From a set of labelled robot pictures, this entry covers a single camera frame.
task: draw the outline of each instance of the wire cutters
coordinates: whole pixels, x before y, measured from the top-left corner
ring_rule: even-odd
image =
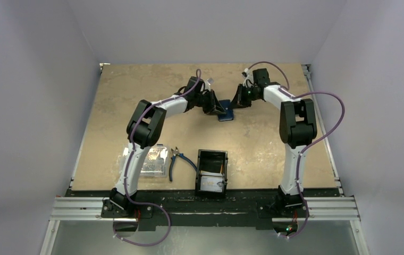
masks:
[[[197,166],[191,161],[191,159],[185,157],[183,153],[179,152],[179,149],[176,147],[175,150],[171,148],[172,158],[171,158],[171,166],[169,167],[169,181],[172,181],[172,168],[174,167],[175,159],[180,157],[188,162],[195,171],[197,171]]]

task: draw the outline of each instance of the black mounting plate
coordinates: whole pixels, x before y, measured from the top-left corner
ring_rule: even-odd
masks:
[[[67,197],[106,197],[110,191],[72,191],[68,190]],[[255,227],[257,230],[272,230],[272,218],[291,218],[292,214],[283,214],[260,210],[275,201],[277,189],[242,189],[227,190],[224,199],[210,199],[195,196],[194,190],[139,190],[136,193],[137,202],[153,202],[162,205],[170,214],[173,226],[219,226],[219,227]],[[337,188],[304,189],[306,197],[339,197]],[[167,226],[164,213],[156,207],[138,207],[141,211],[139,231],[154,231],[156,226]],[[102,213],[102,217],[122,218],[134,215],[111,215]],[[305,211],[298,209],[299,217]]]

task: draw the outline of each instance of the black box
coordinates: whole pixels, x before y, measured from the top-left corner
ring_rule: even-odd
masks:
[[[196,196],[225,198],[227,189],[227,151],[199,150]]]

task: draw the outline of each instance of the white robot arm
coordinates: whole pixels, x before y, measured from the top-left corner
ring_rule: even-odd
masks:
[[[175,100],[168,101],[159,105],[158,107],[166,110],[165,118],[169,118],[173,115],[184,113],[187,109],[188,101],[183,97],[177,98]],[[133,153],[129,169],[126,169],[127,160],[124,163],[122,168],[121,176],[117,181],[116,185],[114,186],[119,193],[125,195],[125,188],[124,188],[124,174],[127,171],[127,191],[129,195],[134,195],[136,190],[138,189],[138,179],[139,174],[141,172],[141,168],[144,164],[144,160],[146,159],[147,154],[149,153],[150,146],[141,147],[139,144],[135,144],[135,150],[133,150],[133,144],[129,142],[128,145],[129,152],[127,154],[127,158],[130,157],[130,154]]]
[[[288,93],[278,83],[270,82],[266,69],[253,71],[253,75],[247,73],[243,84],[238,85],[237,93],[230,105],[231,109],[246,108],[251,106],[253,100],[262,99],[273,104],[280,111],[279,133],[281,140],[285,143],[285,164],[282,183],[278,188],[279,203],[282,207],[300,206],[302,204],[297,182],[299,182],[300,191],[303,191],[302,177],[304,175],[305,153],[300,155],[302,148],[309,145],[316,137],[316,119],[313,102],[310,99],[295,98]],[[148,123],[139,120],[140,115],[152,103],[142,100],[139,102],[132,119],[127,126],[127,133],[132,131],[133,126],[140,122],[138,129],[134,134],[135,150],[133,144],[129,144],[129,154],[132,155],[131,162],[127,166],[127,160],[121,173],[121,177],[115,185],[110,195],[110,202],[116,206],[127,210],[128,201],[125,198],[124,184],[127,184],[127,192],[134,199],[138,188],[138,179],[144,160],[151,146],[156,144],[161,133],[165,118],[175,114],[184,113],[194,106],[202,107],[204,113],[217,115],[224,112],[216,99],[214,91],[206,89],[205,84],[212,81],[201,82],[195,88],[195,91],[188,96],[176,98],[166,103],[154,107],[145,118]],[[191,77],[186,89],[195,84],[195,77]],[[302,121],[296,121],[296,116],[303,118]],[[298,157],[301,157],[299,169],[297,167]]]

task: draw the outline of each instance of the gray wall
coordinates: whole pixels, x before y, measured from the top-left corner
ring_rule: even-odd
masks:
[[[310,63],[346,0],[69,0],[105,63]]]
[[[333,154],[372,254],[404,254],[404,1],[348,1],[313,73],[347,106]],[[320,101],[332,127],[338,104]]]
[[[66,0],[0,0],[0,254],[39,252],[97,81]]]

